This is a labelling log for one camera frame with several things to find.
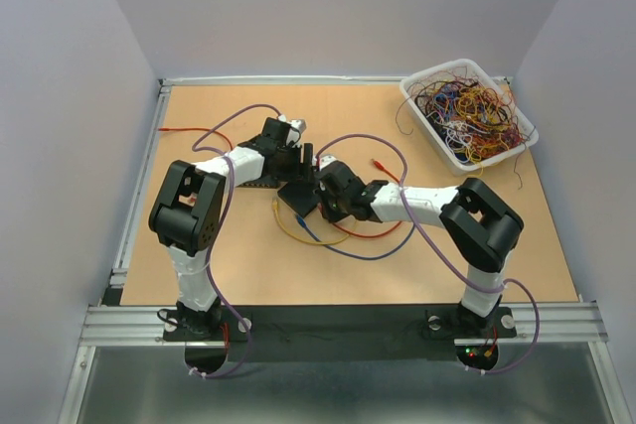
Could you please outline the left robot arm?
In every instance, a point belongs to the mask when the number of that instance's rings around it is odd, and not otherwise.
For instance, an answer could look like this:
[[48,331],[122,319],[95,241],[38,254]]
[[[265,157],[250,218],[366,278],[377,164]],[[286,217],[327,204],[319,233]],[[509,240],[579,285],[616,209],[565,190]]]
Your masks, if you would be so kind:
[[208,253],[237,187],[277,189],[306,179],[311,155],[301,146],[302,119],[267,118],[261,132],[212,160],[177,160],[166,173],[149,217],[149,227],[167,248],[178,283],[173,317],[164,322],[195,333],[215,330],[221,299],[208,277]]

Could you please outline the small black network switch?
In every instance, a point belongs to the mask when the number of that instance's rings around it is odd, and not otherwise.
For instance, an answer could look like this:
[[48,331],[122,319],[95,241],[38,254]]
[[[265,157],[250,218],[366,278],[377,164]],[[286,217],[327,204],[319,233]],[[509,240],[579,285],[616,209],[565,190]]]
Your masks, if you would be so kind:
[[277,191],[277,196],[296,214],[307,218],[320,204],[317,189],[316,180],[288,182]]

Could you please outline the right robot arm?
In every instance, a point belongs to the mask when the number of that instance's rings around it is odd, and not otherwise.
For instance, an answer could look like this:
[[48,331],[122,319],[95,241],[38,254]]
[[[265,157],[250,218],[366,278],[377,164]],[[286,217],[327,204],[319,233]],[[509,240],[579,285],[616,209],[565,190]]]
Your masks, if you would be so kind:
[[366,184],[339,160],[322,160],[315,178],[323,217],[330,222],[351,216],[445,229],[468,265],[460,309],[482,321],[491,318],[524,223],[483,181],[469,178],[446,188],[404,187],[386,180]]

